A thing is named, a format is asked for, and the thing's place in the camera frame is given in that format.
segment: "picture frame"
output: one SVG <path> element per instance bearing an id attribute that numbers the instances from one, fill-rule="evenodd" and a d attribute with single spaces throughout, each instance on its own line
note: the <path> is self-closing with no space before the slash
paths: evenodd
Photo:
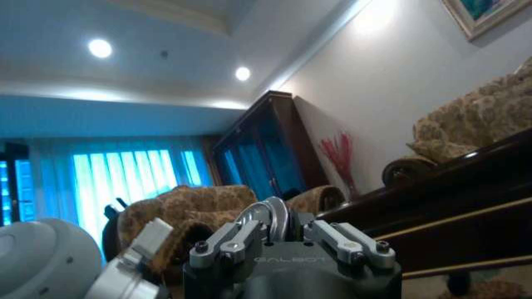
<path id="1" fill-rule="evenodd" d="M 532 0 L 441 1 L 469 41 L 532 4 Z"/>

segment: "vase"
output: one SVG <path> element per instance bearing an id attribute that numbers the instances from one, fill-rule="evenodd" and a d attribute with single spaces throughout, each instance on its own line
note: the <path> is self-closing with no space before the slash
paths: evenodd
<path id="1" fill-rule="evenodd" d="M 345 201 L 353 202 L 353 201 L 356 201 L 356 200 L 358 199 L 358 197 L 360 197 L 358 190 L 356 189 L 354 182 L 352 182 L 352 181 L 350 181 L 350 182 L 344 181 L 344 183 L 345 183 L 345 185 L 346 185 L 346 187 L 348 187 L 348 198 L 345 199 Z"/>

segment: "sheer curtain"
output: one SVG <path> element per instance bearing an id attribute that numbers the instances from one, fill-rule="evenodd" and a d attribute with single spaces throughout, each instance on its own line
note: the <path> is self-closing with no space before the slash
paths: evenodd
<path id="1" fill-rule="evenodd" d="M 130 204 L 176 185 L 212 185 L 200 138 L 32 139 L 28 145 L 36 218 L 73 222 L 98 244 L 104 207 L 118 208 L 117 197 Z"/>

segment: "wooden furniture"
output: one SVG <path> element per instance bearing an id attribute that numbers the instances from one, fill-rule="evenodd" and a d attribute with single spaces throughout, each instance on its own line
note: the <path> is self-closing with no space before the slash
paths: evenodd
<path id="1" fill-rule="evenodd" d="M 222 184 L 245 184 L 258 200 L 289 199 L 328 184 L 292 95 L 269 91 L 213 146 Z"/>
<path id="2" fill-rule="evenodd" d="M 532 130 L 318 215 L 397 252 L 405 278 L 532 263 Z"/>

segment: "sofa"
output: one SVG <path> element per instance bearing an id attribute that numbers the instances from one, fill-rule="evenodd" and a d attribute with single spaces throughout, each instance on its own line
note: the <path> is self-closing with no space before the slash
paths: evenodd
<path id="1" fill-rule="evenodd" d="M 386 186 L 412 180 L 436 165 L 532 128 L 532 57 L 505 77 L 442 105 L 413 125 L 416 153 L 389 163 Z"/>
<path id="2" fill-rule="evenodd" d="M 316 187 L 286 201 L 298 212 L 317 214 L 338 206 L 344 196 L 337 187 Z M 130 245 L 145 224 L 158 217 L 173 227 L 149 268 L 154 277 L 164 277 L 169 285 L 180 284 L 180 266 L 198 240 L 234 220 L 240 212 L 257 201 L 248 186 L 214 186 L 190 188 L 178 186 L 153 199 L 134 202 L 117 219 L 118 248 Z"/>

